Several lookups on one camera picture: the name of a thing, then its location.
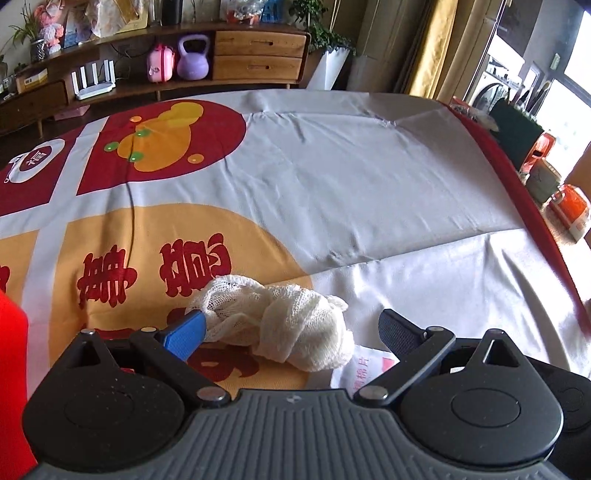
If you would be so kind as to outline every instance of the blue gripper pad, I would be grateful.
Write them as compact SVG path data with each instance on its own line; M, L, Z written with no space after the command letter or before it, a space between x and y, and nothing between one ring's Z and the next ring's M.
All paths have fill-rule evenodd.
M186 362L205 338L205 315L193 310L183 320L162 330L162 345L166 350Z

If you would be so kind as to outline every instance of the crumpled gauze cloth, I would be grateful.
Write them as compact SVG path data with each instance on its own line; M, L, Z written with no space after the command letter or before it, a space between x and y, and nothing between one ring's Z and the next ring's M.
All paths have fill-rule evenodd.
M206 342L252 346L254 355L316 372L351 360L344 300L299 285L268 286L240 275L214 278L191 300L207 321Z

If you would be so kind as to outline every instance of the gray ribbed plate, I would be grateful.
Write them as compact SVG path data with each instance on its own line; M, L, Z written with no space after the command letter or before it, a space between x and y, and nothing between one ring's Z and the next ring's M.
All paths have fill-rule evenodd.
M48 464L27 480L559 480L549 463L476 472L430 457L387 410L360 407L344 390L242 390L201 410L161 455L124 471L67 472Z

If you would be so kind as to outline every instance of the plastic bag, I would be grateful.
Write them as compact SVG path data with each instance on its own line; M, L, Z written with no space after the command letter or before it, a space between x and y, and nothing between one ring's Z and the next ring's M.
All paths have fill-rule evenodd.
M228 23L257 24L267 0L229 0L227 7Z
M144 0L90 0L86 17L92 33L99 38L110 37L132 20L137 20L144 9Z

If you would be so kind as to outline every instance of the white planter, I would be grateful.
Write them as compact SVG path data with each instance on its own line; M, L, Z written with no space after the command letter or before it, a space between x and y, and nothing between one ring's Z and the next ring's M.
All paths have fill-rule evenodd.
M325 52L306 89L332 90L336 78L339 76L340 70L349 56L349 52L350 50L348 48L338 48L330 53Z

